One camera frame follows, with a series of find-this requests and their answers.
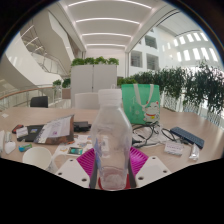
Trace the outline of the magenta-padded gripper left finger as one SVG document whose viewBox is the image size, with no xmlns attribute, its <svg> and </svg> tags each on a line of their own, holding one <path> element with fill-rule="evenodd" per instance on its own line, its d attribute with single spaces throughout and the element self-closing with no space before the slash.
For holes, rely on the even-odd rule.
<svg viewBox="0 0 224 224">
<path fill-rule="evenodd" d="M 56 175 L 81 187 L 94 189 L 97 182 L 94 150 L 88 150 L 77 159 L 69 158 L 59 168 Z"/>
</svg>

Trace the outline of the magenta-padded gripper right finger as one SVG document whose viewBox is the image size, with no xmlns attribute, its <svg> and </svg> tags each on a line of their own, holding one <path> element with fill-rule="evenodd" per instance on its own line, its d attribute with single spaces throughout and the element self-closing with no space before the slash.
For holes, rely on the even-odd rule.
<svg viewBox="0 0 224 224">
<path fill-rule="evenodd" d="M 128 187 L 143 187 L 171 173 L 157 156 L 148 157 L 138 149 L 130 149 Z"/>
</svg>

